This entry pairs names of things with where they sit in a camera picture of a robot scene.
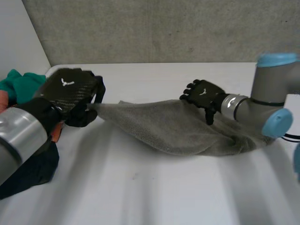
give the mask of crumpled towel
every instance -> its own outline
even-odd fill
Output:
[[[180,156],[225,156],[248,152],[273,142],[217,113],[212,126],[203,109],[181,100],[149,104],[99,104],[98,116],[155,149]]]
[[[0,81],[0,90],[8,93],[10,102],[23,104],[30,101],[37,89],[46,81],[44,75],[25,73],[23,76],[12,69],[7,78]]]

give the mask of white table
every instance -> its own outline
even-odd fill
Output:
[[[102,75],[105,103],[176,99],[196,78],[249,95],[255,70],[254,63],[59,67]],[[294,113],[299,100],[288,99]],[[290,133],[299,134],[300,118],[294,117]],[[300,224],[294,144],[277,141],[230,157],[174,157],[98,118],[86,128],[65,128],[57,146],[60,162],[53,181],[1,201],[0,225]]]

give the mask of cloth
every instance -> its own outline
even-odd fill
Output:
[[[0,186],[0,200],[52,180],[59,161],[56,144],[32,155]]]
[[[262,136],[217,113],[208,126],[205,112],[181,100],[149,104],[91,105],[98,116],[155,149],[180,156],[225,156],[264,147],[273,139]]]
[[[12,69],[7,78],[0,82],[0,90],[8,93],[10,102],[23,104],[30,101],[37,89],[46,81],[44,75],[25,73],[23,76]]]
[[[8,93],[0,90],[0,113],[5,111],[8,107]]]

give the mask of green fabric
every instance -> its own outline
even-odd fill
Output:
[[[25,73],[23,76],[12,69],[7,78],[0,82],[0,90],[7,91],[10,101],[23,104],[30,101],[38,88],[46,81],[44,75]]]

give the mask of dark blue fabric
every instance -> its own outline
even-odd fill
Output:
[[[51,142],[39,150],[0,186],[0,199],[20,193],[28,188],[52,180],[59,161],[56,144]]]

